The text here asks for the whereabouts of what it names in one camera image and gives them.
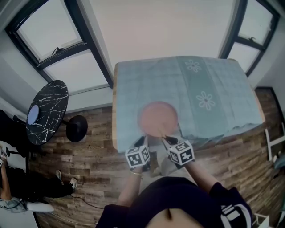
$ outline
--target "black pants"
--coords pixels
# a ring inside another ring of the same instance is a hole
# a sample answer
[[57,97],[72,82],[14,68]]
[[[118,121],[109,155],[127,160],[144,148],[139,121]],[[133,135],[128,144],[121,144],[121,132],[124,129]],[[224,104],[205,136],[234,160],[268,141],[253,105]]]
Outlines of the black pants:
[[25,174],[7,168],[7,177],[11,195],[31,202],[43,197],[60,198],[73,192],[71,184],[62,185],[56,176],[48,179],[38,173]]

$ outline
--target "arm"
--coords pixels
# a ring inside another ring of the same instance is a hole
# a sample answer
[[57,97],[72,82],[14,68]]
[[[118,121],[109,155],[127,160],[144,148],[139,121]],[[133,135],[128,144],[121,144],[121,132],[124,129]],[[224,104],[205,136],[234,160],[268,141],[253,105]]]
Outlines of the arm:
[[196,184],[200,188],[204,189],[207,193],[210,192],[215,183],[219,182],[215,177],[209,174],[196,162],[188,162],[185,165],[185,168],[191,177],[195,180]]
[[[136,167],[133,172],[142,173],[143,167]],[[130,173],[129,179],[125,184],[124,189],[122,190],[119,199],[118,205],[129,207],[135,198],[138,196],[139,186],[141,183],[141,176]]]
[[7,157],[2,156],[1,159],[2,161],[4,161],[4,163],[1,166],[2,188],[0,188],[0,198],[3,200],[11,200],[12,197],[10,192],[10,186],[6,173]]

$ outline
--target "black shirt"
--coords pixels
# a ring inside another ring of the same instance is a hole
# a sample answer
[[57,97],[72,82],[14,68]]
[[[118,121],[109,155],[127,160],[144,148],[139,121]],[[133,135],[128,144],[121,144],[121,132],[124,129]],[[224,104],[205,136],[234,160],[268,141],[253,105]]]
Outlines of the black shirt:
[[130,207],[107,205],[97,228],[145,228],[159,212],[179,208],[203,227],[251,227],[252,213],[237,189],[216,183],[209,194],[186,178],[164,177],[150,184]]

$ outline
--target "pink plate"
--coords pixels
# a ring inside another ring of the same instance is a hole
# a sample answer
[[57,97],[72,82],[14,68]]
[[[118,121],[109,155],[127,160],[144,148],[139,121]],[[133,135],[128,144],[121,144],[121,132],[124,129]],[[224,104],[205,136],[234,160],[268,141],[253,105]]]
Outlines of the pink plate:
[[159,138],[172,134],[177,124],[176,110],[166,102],[148,104],[138,118],[138,125],[144,133]]

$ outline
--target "bracelet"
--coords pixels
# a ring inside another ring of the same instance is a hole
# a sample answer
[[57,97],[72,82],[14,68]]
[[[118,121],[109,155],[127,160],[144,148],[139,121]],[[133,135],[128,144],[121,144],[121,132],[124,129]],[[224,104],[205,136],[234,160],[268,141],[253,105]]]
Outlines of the bracelet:
[[136,174],[136,175],[138,175],[138,176],[140,176],[140,177],[143,177],[143,175],[141,174],[141,173],[136,173],[136,172],[133,172],[133,171],[130,171],[132,174]]

